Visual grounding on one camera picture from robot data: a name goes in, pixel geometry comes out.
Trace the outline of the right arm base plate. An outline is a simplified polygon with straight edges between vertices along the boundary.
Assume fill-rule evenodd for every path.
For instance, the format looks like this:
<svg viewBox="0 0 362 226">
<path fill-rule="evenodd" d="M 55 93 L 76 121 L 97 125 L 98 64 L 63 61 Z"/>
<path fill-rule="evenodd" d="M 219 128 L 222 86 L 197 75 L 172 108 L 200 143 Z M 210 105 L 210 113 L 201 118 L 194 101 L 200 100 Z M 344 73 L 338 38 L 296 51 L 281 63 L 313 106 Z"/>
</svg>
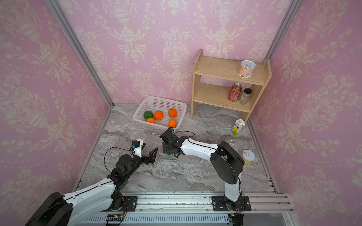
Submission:
<svg viewBox="0 0 362 226">
<path fill-rule="evenodd" d="M 232 202 L 225 196 L 212 196 L 211 204 L 214 211 L 252 211 L 248 196 L 241 195 L 236 202 Z"/>
</svg>

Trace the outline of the green fruit container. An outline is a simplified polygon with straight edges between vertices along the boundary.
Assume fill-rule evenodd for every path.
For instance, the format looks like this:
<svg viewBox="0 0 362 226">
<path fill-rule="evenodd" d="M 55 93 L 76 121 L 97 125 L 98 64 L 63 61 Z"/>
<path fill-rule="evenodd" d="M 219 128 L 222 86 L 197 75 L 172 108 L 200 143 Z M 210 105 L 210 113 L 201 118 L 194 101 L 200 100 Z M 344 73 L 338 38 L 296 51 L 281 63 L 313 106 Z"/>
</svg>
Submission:
<svg viewBox="0 0 362 226">
<path fill-rule="evenodd" d="M 173 155 L 173 154 L 176 155 L 176 154 L 178 154 L 178 151 L 177 150 L 165 150 L 164 153 L 167 155 Z"/>
<path fill-rule="evenodd" d="M 145 120 L 149 119 L 149 118 L 154 118 L 154 114 L 152 111 L 145 111 L 143 114 L 143 117 Z"/>
</svg>

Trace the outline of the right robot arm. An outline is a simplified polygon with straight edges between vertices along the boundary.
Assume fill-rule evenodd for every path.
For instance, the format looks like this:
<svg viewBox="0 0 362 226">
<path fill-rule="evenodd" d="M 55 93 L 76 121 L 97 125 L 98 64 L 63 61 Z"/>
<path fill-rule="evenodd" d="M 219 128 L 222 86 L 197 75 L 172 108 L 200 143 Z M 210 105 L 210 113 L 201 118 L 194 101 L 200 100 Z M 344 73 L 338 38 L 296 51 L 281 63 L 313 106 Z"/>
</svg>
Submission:
<svg viewBox="0 0 362 226">
<path fill-rule="evenodd" d="M 225 204 L 229 209 L 238 209 L 238 201 L 242 195 L 240 178 L 245 162 L 229 143 L 222 141 L 208 144 L 188 136 L 178 137 L 171 127 L 160 135 L 160 138 L 165 154 L 173 154 L 176 158 L 180 155 L 192 155 L 211 162 L 219 178 L 224 181 Z"/>
</svg>

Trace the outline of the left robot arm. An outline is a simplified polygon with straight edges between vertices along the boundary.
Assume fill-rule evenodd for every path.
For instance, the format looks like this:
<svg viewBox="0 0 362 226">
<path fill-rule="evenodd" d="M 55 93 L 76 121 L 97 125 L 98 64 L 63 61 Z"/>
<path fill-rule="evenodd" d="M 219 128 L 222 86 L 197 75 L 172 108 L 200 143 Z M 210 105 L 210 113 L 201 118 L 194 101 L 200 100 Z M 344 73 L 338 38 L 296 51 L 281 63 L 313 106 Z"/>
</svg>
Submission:
<svg viewBox="0 0 362 226">
<path fill-rule="evenodd" d="M 148 155 L 142 155 L 145 147 L 133 142 L 129 154 L 122 155 L 115 168 L 100 182 L 76 192 L 49 195 L 33 216 L 26 222 L 27 226 L 75 226 L 86 218 L 106 209 L 113 202 L 123 205 L 121 190 L 128 184 L 128 179 L 142 165 L 154 163 L 158 148 Z"/>
</svg>

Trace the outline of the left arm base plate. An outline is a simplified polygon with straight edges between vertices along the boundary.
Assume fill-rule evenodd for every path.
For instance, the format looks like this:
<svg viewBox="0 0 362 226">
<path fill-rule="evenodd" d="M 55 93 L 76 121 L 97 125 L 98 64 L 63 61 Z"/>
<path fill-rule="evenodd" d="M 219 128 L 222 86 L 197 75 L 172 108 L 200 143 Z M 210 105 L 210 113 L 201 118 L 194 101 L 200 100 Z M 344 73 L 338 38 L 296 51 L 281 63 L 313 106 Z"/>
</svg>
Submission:
<svg viewBox="0 0 362 226">
<path fill-rule="evenodd" d="M 137 196 L 122 196 L 113 200 L 107 211 L 135 211 Z"/>
</svg>

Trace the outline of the orange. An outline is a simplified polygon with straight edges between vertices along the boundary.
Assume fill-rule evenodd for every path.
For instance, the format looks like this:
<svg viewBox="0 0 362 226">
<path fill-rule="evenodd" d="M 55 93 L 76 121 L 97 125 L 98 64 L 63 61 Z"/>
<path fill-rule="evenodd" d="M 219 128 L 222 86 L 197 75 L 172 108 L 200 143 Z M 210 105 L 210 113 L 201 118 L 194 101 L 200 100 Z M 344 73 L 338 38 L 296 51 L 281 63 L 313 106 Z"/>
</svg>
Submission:
<svg viewBox="0 0 362 226">
<path fill-rule="evenodd" d="M 155 111 L 154 113 L 154 119 L 157 121 L 160 121 L 164 118 L 163 112 L 162 111 Z"/>
<path fill-rule="evenodd" d="M 176 118 L 178 116 L 178 112 L 174 108 L 170 108 L 168 111 L 168 115 L 170 118 Z"/>
<path fill-rule="evenodd" d="M 171 120 L 168 122 L 168 127 L 176 128 L 176 127 L 177 127 L 177 121 L 176 121 L 175 119 L 171 119 Z"/>
<path fill-rule="evenodd" d="M 146 120 L 146 122 L 149 122 L 149 123 L 156 123 L 156 121 L 153 119 L 153 118 L 148 118 L 147 120 Z"/>
</svg>

